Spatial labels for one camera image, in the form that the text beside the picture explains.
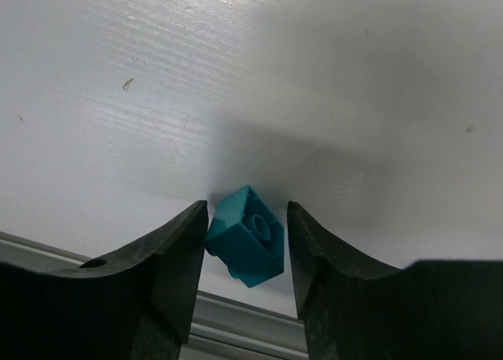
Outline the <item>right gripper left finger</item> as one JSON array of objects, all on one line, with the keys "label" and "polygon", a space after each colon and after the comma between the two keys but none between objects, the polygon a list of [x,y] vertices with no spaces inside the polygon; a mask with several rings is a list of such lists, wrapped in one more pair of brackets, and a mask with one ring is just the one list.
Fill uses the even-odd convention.
[{"label": "right gripper left finger", "polygon": [[176,359],[204,257],[207,204],[76,268],[1,265],[4,359]]}]

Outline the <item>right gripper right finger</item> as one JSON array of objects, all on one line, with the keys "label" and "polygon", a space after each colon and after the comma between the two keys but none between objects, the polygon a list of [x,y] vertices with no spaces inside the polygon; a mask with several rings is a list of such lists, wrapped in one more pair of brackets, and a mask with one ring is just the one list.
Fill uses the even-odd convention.
[{"label": "right gripper right finger", "polygon": [[299,319],[312,359],[499,359],[502,263],[421,260],[399,269],[287,208]]}]

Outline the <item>small teal lego brick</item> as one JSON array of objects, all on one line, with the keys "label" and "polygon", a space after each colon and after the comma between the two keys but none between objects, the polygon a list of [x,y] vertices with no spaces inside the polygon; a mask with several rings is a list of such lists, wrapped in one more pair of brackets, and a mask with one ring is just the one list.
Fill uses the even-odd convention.
[{"label": "small teal lego brick", "polygon": [[284,272],[285,228],[251,186],[217,204],[205,248],[249,288]]}]

